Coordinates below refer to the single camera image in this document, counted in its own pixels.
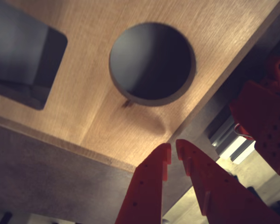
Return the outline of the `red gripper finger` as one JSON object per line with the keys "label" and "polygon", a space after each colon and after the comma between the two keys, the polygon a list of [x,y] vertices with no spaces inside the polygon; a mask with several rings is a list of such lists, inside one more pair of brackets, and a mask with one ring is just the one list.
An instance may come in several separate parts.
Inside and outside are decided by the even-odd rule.
{"label": "red gripper finger", "polygon": [[187,140],[176,140],[202,215],[210,224],[280,224],[280,216]]}
{"label": "red gripper finger", "polygon": [[135,169],[115,223],[162,223],[162,184],[170,164],[171,145],[163,143]]}

